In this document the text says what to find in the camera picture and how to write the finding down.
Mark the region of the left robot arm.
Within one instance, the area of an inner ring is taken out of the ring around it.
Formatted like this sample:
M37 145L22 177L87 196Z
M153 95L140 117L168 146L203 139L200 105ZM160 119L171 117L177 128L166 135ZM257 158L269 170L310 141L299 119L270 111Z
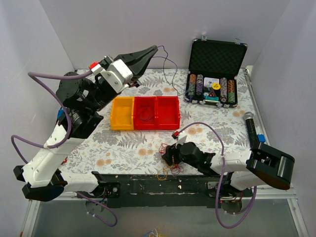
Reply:
M16 179L24 182L25 198L46 202L66 192L86 192L96 198L105 193L107 184L98 172L66 173L59 167L103 120L99 112L125 89L140 85L139 78L157 51L158 47L153 45L115 58L106 56L92 63L84 74L29 73L39 84L43 79L59 81L57 91L51 95L59 103L62 114L50 137L39 145L39 152L13 170Z

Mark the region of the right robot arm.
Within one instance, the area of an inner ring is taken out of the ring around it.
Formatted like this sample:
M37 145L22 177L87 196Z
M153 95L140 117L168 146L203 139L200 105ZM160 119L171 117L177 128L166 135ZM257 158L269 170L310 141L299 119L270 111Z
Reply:
M167 146L162 155L168 165L186 163L205 176L229 174L223 184L224 192L235 196L247 188L269 185L275 189L290 188L295 159L264 143L225 157L201 151L193 142Z

